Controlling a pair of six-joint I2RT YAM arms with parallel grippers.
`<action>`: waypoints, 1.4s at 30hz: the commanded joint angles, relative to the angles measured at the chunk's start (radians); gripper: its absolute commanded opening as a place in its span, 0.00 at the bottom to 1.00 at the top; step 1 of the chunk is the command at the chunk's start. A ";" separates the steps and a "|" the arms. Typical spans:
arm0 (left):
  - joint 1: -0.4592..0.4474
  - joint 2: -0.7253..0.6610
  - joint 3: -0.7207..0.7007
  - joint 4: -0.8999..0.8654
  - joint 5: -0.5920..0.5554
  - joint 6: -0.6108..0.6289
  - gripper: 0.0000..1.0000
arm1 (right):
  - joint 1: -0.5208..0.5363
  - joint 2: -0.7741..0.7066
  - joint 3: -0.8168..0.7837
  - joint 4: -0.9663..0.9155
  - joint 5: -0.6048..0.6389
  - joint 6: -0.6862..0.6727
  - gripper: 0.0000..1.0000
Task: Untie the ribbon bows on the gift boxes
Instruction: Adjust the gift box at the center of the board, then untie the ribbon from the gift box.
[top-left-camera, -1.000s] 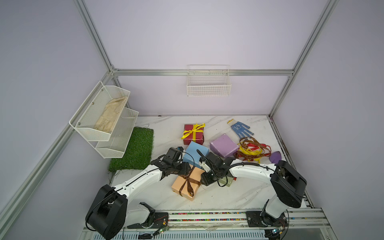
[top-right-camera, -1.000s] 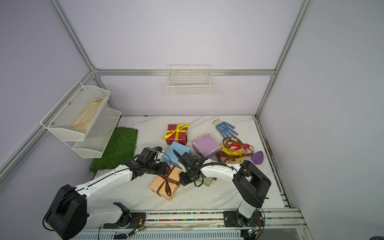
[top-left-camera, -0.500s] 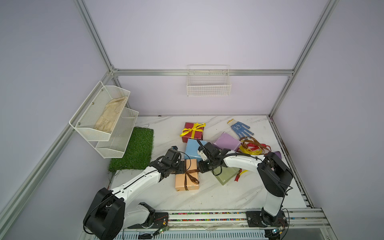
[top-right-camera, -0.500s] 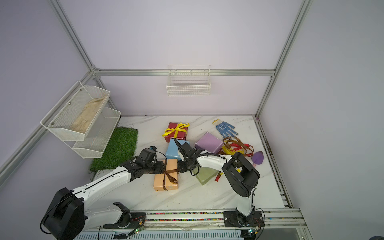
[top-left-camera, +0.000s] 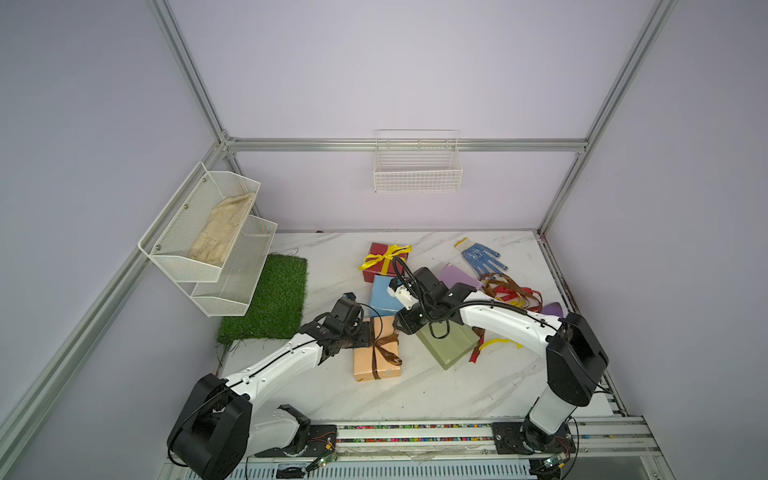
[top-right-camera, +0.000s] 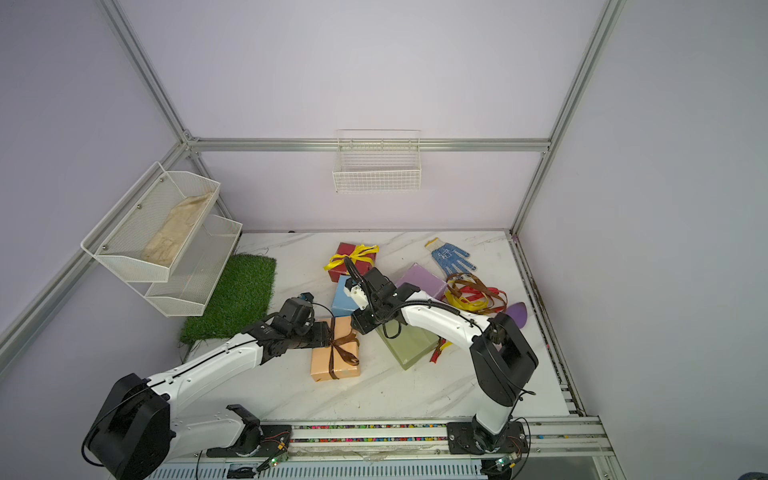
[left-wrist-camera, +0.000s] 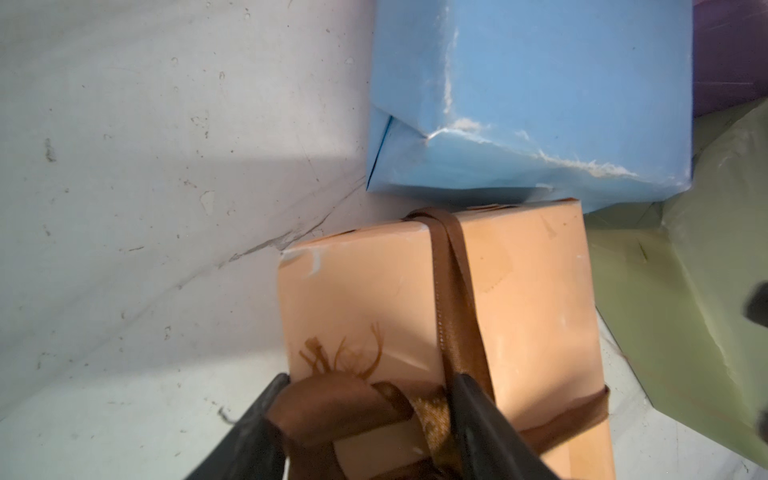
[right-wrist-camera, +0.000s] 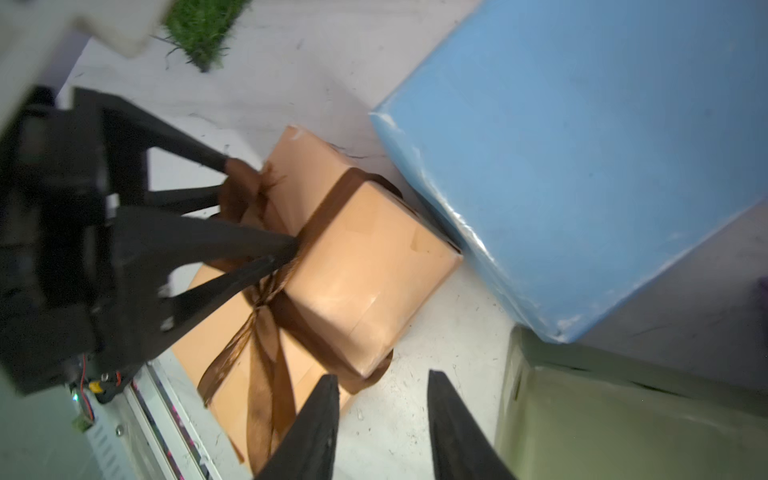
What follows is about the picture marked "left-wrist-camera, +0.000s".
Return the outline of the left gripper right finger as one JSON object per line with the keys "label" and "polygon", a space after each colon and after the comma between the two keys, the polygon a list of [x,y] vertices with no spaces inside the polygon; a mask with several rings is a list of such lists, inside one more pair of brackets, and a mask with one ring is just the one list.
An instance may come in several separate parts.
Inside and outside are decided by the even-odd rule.
{"label": "left gripper right finger", "polygon": [[451,384],[451,420],[462,475],[472,480],[556,480],[471,376]]}

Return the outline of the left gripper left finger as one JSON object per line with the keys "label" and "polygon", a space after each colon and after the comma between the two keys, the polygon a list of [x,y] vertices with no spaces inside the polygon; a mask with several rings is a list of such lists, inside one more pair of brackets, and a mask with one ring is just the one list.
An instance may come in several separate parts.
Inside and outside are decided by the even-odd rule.
{"label": "left gripper left finger", "polygon": [[276,427],[266,419],[266,413],[289,383],[288,374],[276,375],[187,479],[283,479],[286,456],[280,446],[280,435]]}

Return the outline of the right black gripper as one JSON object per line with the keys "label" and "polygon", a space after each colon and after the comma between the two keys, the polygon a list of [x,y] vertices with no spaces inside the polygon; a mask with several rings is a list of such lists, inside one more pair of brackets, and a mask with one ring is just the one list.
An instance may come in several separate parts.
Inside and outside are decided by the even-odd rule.
{"label": "right black gripper", "polygon": [[751,342],[754,353],[750,362],[761,382],[761,396],[764,406],[757,419],[756,429],[759,438],[767,442],[767,282],[755,285],[743,306],[743,316],[754,325]]}

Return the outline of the green gift box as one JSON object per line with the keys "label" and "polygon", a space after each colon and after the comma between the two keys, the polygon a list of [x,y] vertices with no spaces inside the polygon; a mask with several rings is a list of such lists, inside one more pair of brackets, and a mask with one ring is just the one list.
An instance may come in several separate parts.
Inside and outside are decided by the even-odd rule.
{"label": "green gift box", "polygon": [[691,187],[585,218],[597,309],[651,404],[765,465],[743,316],[767,282],[767,103],[694,122]]}

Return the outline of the blue gift box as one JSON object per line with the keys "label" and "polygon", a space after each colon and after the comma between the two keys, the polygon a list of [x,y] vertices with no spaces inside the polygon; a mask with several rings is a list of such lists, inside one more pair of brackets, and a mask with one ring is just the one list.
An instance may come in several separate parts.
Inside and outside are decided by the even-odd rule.
{"label": "blue gift box", "polygon": [[380,1],[367,188],[659,202],[692,183],[688,1]]}

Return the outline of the purple gift box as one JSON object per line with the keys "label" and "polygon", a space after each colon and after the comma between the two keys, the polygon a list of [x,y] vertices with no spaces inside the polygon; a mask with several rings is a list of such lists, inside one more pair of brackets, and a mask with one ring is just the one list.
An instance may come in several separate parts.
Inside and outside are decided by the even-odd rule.
{"label": "purple gift box", "polygon": [[693,3],[693,114],[767,95],[767,2]]}

